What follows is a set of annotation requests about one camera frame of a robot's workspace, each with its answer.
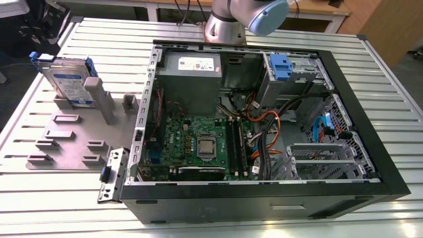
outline cpu socket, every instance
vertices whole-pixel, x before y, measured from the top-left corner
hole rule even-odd
[[[198,157],[216,158],[216,137],[198,136]]]

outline label sticker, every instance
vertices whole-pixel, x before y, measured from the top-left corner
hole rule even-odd
[[[72,103],[86,104],[90,107],[92,97],[83,87],[83,77],[74,74],[54,74],[58,86]]]
[[[214,71],[212,58],[180,57],[178,62],[179,70]]]
[[[256,101],[252,101],[251,105],[255,107],[255,108],[259,108],[260,104],[256,102]]]
[[[258,174],[260,172],[260,168],[258,166],[254,166],[251,172],[254,174]]]

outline blue drive bracket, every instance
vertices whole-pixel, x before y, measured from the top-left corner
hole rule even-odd
[[[287,81],[292,74],[292,63],[286,55],[271,54],[270,63],[275,72],[276,81]]]

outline ram slot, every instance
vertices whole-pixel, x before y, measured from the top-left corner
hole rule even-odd
[[[247,173],[247,151],[246,151],[246,144],[247,144],[247,140],[244,137],[244,125],[243,125],[243,121],[242,119],[239,120],[239,138],[240,138],[240,149],[242,149],[242,166],[240,166],[240,170],[243,171],[244,176],[248,176]]]
[[[242,152],[242,143],[239,138],[239,122],[235,120],[232,122],[232,134],[234,134],[234,147],[235,147],[235,164],[236,164],[236,171],[235,175],[238,175],[238,172],[243,171],[243,152]]]
[[[228,156],[228,168],[230,168],[231,174],[235,174],[235,170],[236,170],[234,145],[235,144],[234,144],[234,133],[232,133],[232,121],[227,120],[226,121],[226,146],[227,146],[227,156]]]

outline power supply label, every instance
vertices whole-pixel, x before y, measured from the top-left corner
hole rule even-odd
[[[92,97],[84,89],[84,79],[78,74],[54,74],[60,91],[67,96],[72,103],[90,106],[92,104]]]
[[[178,69],[214,71],[212,58],[180,57],[178,62]]]

